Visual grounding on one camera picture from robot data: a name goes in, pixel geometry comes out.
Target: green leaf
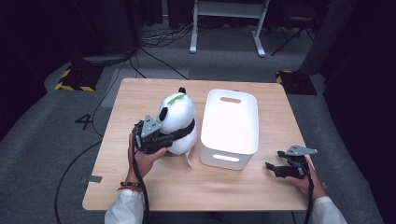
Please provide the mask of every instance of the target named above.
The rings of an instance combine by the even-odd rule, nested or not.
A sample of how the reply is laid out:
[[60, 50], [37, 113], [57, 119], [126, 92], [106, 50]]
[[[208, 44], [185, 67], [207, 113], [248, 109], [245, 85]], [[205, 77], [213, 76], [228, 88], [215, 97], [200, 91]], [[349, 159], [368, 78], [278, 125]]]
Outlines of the green leaf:
[[185, 94], [181, 94], [181, 95], [179, 95], [179, 96], [173, 98], [172, 100], [170, 100], [170, 101], [168, 102], [168, 104], [171, 105], [171, 104], [174, 103], [176, 100], [183, 98], [184, 95], [185, 95]]

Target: handle cutout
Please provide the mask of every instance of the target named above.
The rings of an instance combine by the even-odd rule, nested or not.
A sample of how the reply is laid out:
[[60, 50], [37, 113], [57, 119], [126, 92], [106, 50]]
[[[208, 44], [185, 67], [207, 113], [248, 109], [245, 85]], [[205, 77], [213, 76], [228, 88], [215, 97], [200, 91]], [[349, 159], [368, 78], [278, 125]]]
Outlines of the handle cutout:
[[213, 155], [213, 158], [218, 159], [218, 160], [222, 160], [222, 161], [239, 161], [238, 158], [221, 156], [221, 155]]
[[228, 103], [241, 104], [241, 100], [229, 97], [221, 97], [220, 100]]

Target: panda head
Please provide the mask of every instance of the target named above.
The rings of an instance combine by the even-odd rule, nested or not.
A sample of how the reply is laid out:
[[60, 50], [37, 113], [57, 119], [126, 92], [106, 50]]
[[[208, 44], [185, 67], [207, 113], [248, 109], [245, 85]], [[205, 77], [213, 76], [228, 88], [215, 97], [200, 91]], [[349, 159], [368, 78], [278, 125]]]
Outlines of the panda head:
[[157, 121], [161, 123], [160, 132], [169, 134], [186, 128], [195, 116], [195, 104], [180, 87], [178, 92], [167, 96], [160, 105]]

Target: bracelet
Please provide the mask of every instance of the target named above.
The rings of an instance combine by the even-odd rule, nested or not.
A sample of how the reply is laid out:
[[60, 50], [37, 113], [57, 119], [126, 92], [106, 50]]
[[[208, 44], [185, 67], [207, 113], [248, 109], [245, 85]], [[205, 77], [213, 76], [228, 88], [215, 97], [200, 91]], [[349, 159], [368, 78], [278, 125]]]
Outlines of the bracelet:
[[130, 190], [137, 191], [137, 192], [142, 192], [143, 191], [142, 188], [132, 187], [132, 186], [121, 186], [118, 190], [120, 190], [120, 189], [130, 189]]
[[135, 183], [135, 182], [120, 182], [120, 184], [122, 186], [131, 186], [131, 187], [137, 187], [137, 188], [141, 188], [142, 187], [138, 183]]

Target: white desk frame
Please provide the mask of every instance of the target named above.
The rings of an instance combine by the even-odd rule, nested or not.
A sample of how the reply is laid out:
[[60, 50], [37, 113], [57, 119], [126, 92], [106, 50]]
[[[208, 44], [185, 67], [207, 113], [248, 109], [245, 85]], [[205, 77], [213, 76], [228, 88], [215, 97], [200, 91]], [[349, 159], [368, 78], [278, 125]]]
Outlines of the white desk frame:
[[251, 33], [259, 56], [264, 57], [265, 51], [262, 47], [262, 42], [260, 41], [260, 31], [262, 30], [262, 23], [264, 22], [265, 14], [267, 13], [268, 4], [269, 0], [266, 0], [264, 4], [206, 2], [195, 0], [190, 53], [196, 53], [197, 51], [198, 15], [221, 16], [259, 19], [257, 30], [252, 31]]

